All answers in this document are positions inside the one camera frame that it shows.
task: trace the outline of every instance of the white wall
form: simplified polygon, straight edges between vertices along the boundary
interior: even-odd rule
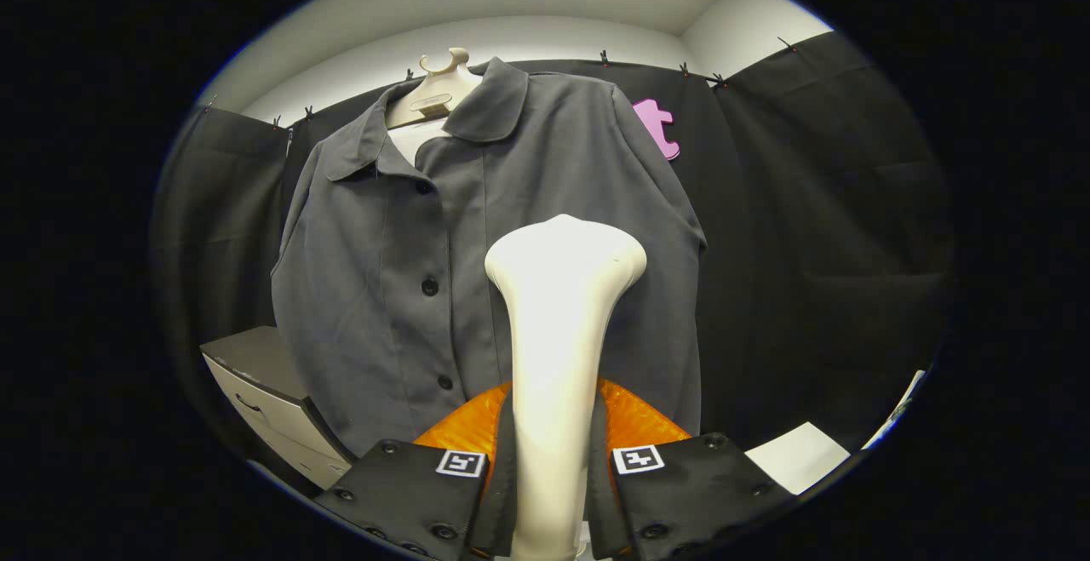
[[[700,72],[726,77],[763,60],[789,42],[832,31],[815,15],[791,0],[718,0],[681,35]]]
[[[423,76],[420,57],[435,57],[436,63],[443,64],[450,57],[446,51],[450,46],[469,50],[469,64],[482,64],[492,57],[507,63],[600,60],[604,49],[617,63],[666,69],[689,63],[690,72],[708,73],[680,38],[658,31],[579,17],[486,17],[427,26],[359,46],[290,77],[241,114],[268,123],[280,115],[280,125],[291,125],[306,115],[303,107],[313,105],[314,111],[319,111],[372,88],[398,83],[404,80],[405,69],[412,69],[413,76]]]

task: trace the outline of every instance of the shirt collar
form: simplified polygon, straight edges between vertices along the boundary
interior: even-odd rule
[[[494,143],[512,134],[522,115],[530,75],[511,68],[497,57],[488,60],[484,77],[469,95],[447,115],[443,130],[457,138],[472,143]],[[390,142],[386,127],[386,108],[392,100],[401,99],[420,83],[401,83],[386,88],[376,102],[359,119],[336,131],[323,146],[325,173],[330,181],[339,181],[378,162],[378,170],[398,166],[392,155],[401,157]]]

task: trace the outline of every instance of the pink puzzle piece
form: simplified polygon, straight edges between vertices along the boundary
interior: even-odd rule
[[[651,137],[655,138],[658,149],[663,150],[666,158],[668,160],[677,158],[681,146],[678,146],[678,143],[666,142],[666,134],[663,131],[663,123],[674,123],[674,114],[658,110],[658,103],[654,99],[643,99],[642,102],[632,103],[632,108],[640,115],[640,120],[643,120],[643,126],[651,131]]]

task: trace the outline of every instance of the black curtain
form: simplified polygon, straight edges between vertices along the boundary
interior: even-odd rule
[[[664,130],[679,154],[670,163],[708,242],[697,314],[702,430],[749,449],[810,420],[859,449],[928,367],[953,267],[941,169],[871,61],[825,33],[725,87],[643,64],[511,64],[607,80],[632,102],[654,99],[671,112]],[[197,391],[218,393],[191,347],[275,325],[268,270],[303,162],[385,88],[299,120],[290,145],[282,127],[202,108],[180,137],[186,153],[172,154],[164,172],[158,200],[170,205],[157,205],[156,220],[169,231],[153,234],[154,266],[168,339],[185,347],[174,351],[180,379],[210,420],[244,427],[229,404],[217,408],[218,398]]]
[[[237,458],[310,490],[239,416],[199,352],[206,341],[276,325],[268,270],[287,143],[283,127],[195,107],[157,185],[149,265],[166,354],[186,398]]]
[[[746,448],[806,418],[853,452],[929,367],[950,316],[941,166],[909,107],[840,33],[750,65],[715,96],[759,254],[746,358],[720,381],[724,430]]]

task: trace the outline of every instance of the clothes hanger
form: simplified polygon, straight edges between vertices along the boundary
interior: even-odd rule
[[[428,69],[427,56],[420,57],[420,68],[427,72],[423,83],[401,99],[393,100],[386,110],[386,127],[412,125],[423,120],[440,119],[450,114],[453,108],[465,99],[483,76],[470,73],[467,49],[448,49],[450,64],[444,69]]]

